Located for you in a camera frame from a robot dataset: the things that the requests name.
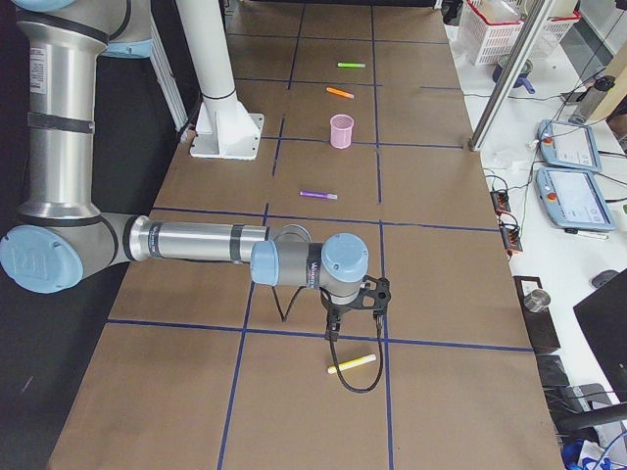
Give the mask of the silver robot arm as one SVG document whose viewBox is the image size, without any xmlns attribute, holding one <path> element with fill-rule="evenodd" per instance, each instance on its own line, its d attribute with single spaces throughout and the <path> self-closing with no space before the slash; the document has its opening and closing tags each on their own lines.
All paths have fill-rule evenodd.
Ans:
<svg viewBox="0 0 627 470">
<path fill-rule="evenodd" d="M 29 195 L 21 224 L 1 241 L 1 264 L 19 286 L 52 294 L 127 261 L 248 264 L 255 283 L 317 290 L 328 341 L 343 315 L 374 296 L 364 241 L 323 243 L 306 229 L 167 222 L 100 211 L 91 200 L 96 62 L 151 54 L 147 1 L 19 1 L 29 41 Z"/>
</svg>

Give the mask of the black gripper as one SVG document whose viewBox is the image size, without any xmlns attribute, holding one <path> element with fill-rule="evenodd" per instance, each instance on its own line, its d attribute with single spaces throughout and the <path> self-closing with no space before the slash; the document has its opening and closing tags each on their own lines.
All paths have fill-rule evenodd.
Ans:
<svg viewBox="0 0 627 470">
<path fill-rule="evenodd" d="M 327 290 L 321 289 L 319 292 L 322 306 L 326 309 L 325 339 L 327 341 L 337 341 L 343 315 L 351 310 L 361 309 L 361 301 L 355 299 L 347 304 L 338 304 Z"/>
</svg>

